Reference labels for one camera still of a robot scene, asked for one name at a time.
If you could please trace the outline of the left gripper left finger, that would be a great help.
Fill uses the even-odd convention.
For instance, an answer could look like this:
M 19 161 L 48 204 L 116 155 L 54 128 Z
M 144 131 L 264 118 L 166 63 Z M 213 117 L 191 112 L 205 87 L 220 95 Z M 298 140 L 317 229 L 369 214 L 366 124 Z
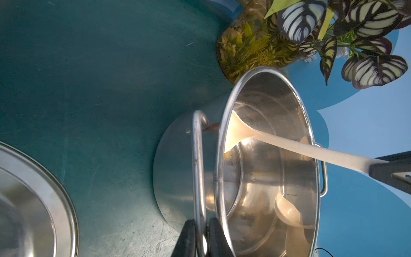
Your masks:
M 187 220 L 179 235 L 171 257 L 195 257 L 196 227 L 195 220 Z

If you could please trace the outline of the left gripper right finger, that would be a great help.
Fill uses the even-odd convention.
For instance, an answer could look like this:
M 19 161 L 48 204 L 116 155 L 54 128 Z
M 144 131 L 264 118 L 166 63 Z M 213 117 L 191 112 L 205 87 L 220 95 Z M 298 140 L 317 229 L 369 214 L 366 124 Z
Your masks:
M 234 257 L 218 218 L 211 218 L 208 225 L 210 257 Z

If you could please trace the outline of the stainless steel pot lid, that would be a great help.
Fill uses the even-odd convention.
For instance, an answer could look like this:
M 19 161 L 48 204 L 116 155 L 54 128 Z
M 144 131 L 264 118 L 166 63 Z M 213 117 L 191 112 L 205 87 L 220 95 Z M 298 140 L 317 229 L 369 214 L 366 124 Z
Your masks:
M 62 184 L 27 154 L 1 143 L 1 256 L 76 257 L 79 227 Z

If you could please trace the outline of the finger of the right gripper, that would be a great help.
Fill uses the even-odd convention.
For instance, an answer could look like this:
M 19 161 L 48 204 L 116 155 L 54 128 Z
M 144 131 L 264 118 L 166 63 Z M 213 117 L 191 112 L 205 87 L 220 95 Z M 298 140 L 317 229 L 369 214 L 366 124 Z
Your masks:
M 378 157 L 386 161 L 370 166 L 369 176 L 404 193 L 411 193 L 411 152 Z

